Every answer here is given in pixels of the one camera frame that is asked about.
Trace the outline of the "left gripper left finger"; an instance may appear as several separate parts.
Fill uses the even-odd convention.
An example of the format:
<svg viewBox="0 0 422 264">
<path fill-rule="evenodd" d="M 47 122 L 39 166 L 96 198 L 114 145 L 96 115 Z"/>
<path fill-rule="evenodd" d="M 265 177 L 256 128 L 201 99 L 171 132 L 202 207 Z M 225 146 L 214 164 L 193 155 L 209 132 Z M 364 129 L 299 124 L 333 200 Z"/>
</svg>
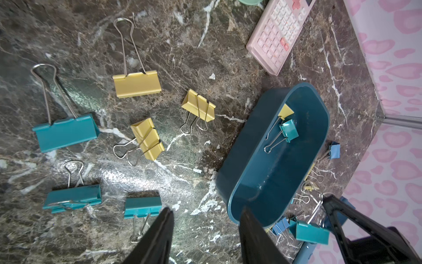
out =
<svg viewBox="0 0 422 264">
<path fill-rule="evenodd" d="M 123 264 L 168 264 L 173 231 L 174 213 L 165 207 Z"/>
</svg>

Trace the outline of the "large teal binder clip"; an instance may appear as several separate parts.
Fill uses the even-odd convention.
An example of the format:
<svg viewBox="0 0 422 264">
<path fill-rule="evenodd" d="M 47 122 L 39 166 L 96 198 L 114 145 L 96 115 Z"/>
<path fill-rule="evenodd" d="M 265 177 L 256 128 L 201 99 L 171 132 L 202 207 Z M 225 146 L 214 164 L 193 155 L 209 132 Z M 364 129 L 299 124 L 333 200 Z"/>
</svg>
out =
<svg viewBox="0 0 422 264">
<path fill-rule="evenodd" d="M 53 121 L 51 119 L 47 98 L 46 82 L 40 75 L 35 72 L 35 70 L 39 67 L 53 68 L 54 84 L 58 88 L 61 97 L 70 110 L 72 114 L 71 118 L 57 121 Z M 56 66 L 46 63 L 36 64 L 31 68 L 31 74 L 42 84 L 47 110 L 48 122 L 32 128 L 32 131 L 36 134 L 38 145 L 42 153 L 47 153 L 53 150 L 84 143 L 98 138 L 100 135 L 100 130 L 94 121 L 93 115 L 89 113 L 79 116 L 70 105 L 67 96 L 65 95 L 65 90 L 59 84 Z"/>
</svg>

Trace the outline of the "teal plastic storage box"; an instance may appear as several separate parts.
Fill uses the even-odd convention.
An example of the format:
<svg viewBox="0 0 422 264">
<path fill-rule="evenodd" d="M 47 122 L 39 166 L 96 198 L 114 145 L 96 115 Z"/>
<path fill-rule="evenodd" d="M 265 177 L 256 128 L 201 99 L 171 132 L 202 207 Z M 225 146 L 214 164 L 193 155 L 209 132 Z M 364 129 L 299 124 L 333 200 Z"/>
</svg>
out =
<svg viewBox="0 0 422 264">
<path fill-rule="evenodd" d="M 294 114 L 299 137 L 264 152 L 277 135 L 276 125 L 265 137 L 284 104 Z M 325 144 L 330 116 L 315 87 L 307 82 L 266 91 L 239 133 L 216 177 L 216 188 L 226 203 L 229 219 L 239 224 L 243 209 L 252 211 L 261 226 L 276 223 L 299 189 Z"/>
</svg>

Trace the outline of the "large yellow binder clip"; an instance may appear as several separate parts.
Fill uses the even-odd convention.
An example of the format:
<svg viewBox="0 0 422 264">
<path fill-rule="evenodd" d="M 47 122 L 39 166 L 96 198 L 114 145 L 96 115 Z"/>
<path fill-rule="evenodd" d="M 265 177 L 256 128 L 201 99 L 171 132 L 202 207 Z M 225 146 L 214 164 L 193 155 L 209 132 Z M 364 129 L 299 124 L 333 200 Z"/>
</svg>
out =
<svg viewBox="0 0 422 264">
<path fill-rule="evenodd" d="M 130 39 L 134 46 L 134 50 L 136 52 L 137 58 L 140 62 L 141 71 L 139 72 L 129 73 L 127 71 L 126 55 L 125 55 L 125 48 L 124 48 L 125 38 L 122 32 L 119 30 L 119 27 L 118 27 L 119 22 L 129 22 L 131 24 Z M 157 71 L 156 70 L 146 71 L 144 64 L 141 60 L 138 48 L 133 38 L 135 24 L 127 18 L 116 18 L 116 20 L 113 22 L 113 25 L 115 29 L 117 30 L 117 32 L 120 34 L 120 38 L 122 41 L 123 58 L 124 58 L 124 73 L 113 76 L 114 87 L 115 87 L 117 97 L 120 99 L 124 99 L 124 98 L 129 98 L 129 97 L 144 96 L 144 95 L 157 94 L 157 93 L 162 92 L 162 87 L 158 78 Z"/>
</svg>

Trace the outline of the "pink calculator on table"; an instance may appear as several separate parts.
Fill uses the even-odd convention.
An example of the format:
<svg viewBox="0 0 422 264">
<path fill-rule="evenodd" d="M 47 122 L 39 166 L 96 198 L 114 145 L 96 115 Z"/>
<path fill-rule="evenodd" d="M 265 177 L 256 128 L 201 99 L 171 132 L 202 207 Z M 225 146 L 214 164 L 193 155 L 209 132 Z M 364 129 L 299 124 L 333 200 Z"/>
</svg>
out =
<svg viewBox="0 0 422 264">
<path fill-rule="evenodd" d="M 315 1 L 271 0 L 246 45 L 270 75 L 279 75 Z"/>
</svg>

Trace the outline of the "blue binder clip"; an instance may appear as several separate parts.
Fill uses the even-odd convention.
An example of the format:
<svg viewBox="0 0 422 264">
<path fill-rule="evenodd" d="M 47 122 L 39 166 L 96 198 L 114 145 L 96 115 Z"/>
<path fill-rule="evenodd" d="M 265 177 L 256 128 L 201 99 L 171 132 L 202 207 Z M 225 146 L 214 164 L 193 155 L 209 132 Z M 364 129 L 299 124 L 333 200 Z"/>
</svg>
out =
<svg viewBox="0 0 422 264">
<path fill-rule="evenodd" d="M 329 145 L 328 150 L 324 153 L 324 155 L 322 157 L 320 157 L 319 159 L 317 159 L 318 163 L 321 163 L 324 160 L 332 160 L 332 159 L 337 159 L 340 158 L 341 155 L 341 145 L 335 141 L 332 141 L 331 144 Z"/>
<path fill-rule="evenodd" d="M 273 225 L 271 231 L 274 235 L 287 235 L 288 237 L 289 232 L 289 221 L 286 217 L 281 218 L 276 224 Z"/>
</svg>

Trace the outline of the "mint green pencil cup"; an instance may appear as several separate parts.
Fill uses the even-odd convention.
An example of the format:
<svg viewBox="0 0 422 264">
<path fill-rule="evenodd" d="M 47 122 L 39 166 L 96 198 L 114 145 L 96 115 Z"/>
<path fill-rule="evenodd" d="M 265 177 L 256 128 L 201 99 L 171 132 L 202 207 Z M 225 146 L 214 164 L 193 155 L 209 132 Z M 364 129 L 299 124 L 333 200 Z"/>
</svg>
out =
<svg viewBox="0 0 422 264">
<path fill-rule="evenodd" d="M 242 4 L 245 5 L 257 5 L 260 4 L 263 0 L 238 0 L 239 2 L 241 2 Z"/>
</svg>

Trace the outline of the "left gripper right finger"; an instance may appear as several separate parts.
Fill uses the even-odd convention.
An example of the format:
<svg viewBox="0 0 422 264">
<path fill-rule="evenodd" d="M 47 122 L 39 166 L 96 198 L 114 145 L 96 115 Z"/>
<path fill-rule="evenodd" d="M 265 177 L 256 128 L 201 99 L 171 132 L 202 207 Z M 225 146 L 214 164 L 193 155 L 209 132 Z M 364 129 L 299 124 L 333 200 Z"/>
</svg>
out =
<svg viewBox="0 0 422 264">
<path fill-rule="evenodd" d="M 239 234 L 244 264 L 288 264 L 252 211 L 244 208 L 240 218 Z"/>
</svg>

